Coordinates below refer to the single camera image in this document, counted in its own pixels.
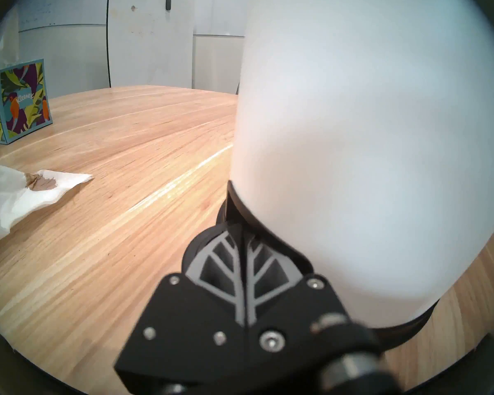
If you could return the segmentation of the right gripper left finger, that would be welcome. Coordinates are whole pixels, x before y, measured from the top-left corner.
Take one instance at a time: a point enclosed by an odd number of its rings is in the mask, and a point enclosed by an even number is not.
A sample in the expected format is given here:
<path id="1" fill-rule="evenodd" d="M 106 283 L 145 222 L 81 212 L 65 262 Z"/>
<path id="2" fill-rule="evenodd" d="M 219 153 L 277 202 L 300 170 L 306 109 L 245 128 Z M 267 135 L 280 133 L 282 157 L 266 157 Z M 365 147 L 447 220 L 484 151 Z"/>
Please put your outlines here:
<path id="1" fill-rule="evenodd" d="M 221 233 L 159 283 L 119 354 L 130 393 L 167 393 L 242 372 L 246 309 L 241 233 Z"/>

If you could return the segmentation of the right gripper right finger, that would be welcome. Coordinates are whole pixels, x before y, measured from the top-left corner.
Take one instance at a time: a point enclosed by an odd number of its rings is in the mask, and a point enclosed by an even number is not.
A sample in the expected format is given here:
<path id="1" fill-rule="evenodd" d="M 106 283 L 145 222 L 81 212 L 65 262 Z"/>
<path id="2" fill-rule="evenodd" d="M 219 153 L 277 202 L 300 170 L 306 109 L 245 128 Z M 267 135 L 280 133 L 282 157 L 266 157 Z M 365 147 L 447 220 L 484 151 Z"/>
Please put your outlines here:
<path id="1" fill-rule="evenodd" d="M 263 240 L 247 243 L 247 360 L 270 370 L 380 370 L 372 332 L 329 282 Z"/>

